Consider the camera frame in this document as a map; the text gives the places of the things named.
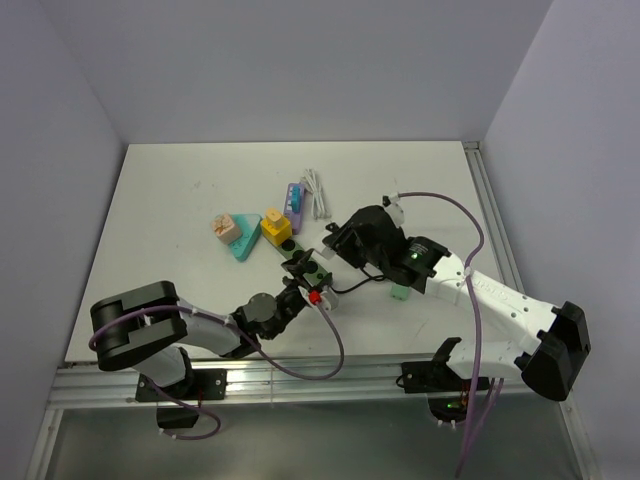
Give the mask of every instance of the teal block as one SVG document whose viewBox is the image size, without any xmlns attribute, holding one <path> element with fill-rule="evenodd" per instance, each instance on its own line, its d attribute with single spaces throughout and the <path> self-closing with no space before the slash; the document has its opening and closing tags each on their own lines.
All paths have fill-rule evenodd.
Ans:
<svg viewBox="0 0 640 480">
<path fill-rule="evenodd" d="M 406 300 L 409 298 L 409 291 L 411 289 L 409 287 L 403 287 L 402 285 L 398 285 L 394 283 L 391 285 L 391 296 L 396 300 Z"/>
<path fill-rule="evenodd" d="M 246 213 L 231 215 L 233 221 L 242 230 L 242 236 L 229 244 L 231 253 L 236 260 L 244 262 L 253 250 L 253 246 L 260 238 L 260 220 L 262 217 L 257 213 Z"/>
</svg>

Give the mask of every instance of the gray floor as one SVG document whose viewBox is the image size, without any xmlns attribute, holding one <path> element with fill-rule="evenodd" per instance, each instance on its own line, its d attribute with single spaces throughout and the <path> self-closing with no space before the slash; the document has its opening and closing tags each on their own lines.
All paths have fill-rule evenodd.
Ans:
<svg viewBox="0 0 640 480">
<path fill-rule="evenodd" d="M 424 398 L 216 408 L 219 436 L 159 436 L 153 409 L 64 414 L 47 478 L 449 479 L 462 431 L 438 429 Z M 207 420 L 201 420 L 208 427 Z M 557 404 L 504 396 L 463 478 L 578 479 Z"/>
</svg>

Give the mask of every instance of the green block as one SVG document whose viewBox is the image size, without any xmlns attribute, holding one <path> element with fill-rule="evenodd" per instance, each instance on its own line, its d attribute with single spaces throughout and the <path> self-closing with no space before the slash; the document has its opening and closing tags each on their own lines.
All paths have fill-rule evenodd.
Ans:
<svg viewBox="0 0 640 480">
<path fill-rule="evenodd" d="M 411 289 L 409 287 L 403 287 L 402 285 L 398 285 L 397 283 L 394 283 L 391 286 L 391 296 L 396 300 L 404 301 L 407 298 L 409 298 L 410 290 Z"/>
</svg>

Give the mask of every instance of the red object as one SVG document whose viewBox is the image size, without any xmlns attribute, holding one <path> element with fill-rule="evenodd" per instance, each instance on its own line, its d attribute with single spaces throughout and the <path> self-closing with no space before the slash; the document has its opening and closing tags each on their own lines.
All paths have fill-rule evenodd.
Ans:
<svg viewBox="0 0 640 480">
<path fill-rule="evenodd" d="M 316 292 L 315 290 L 313 292 L 311 292 L 309 294 L 309 301 L 313 304 L 313 305 L 317 305 L 320 302 L 322 302 L 322 297 L 320 296 L 320 293 Z"/>
</svg>

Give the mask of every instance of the purple block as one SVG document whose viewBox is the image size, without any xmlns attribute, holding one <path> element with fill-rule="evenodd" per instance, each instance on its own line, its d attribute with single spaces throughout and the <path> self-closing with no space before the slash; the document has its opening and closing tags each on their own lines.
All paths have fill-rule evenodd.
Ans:
<svg viewBox="0 0 640 480">
<path fill-rule="evenodd" d="M 302 227 L 302 211 L 304 207 L 304 184 L 290 183 L 287 187 L 287 198 L 282 213 L 291 222 L 291 229 L 296 235 Z"/>
</svg>

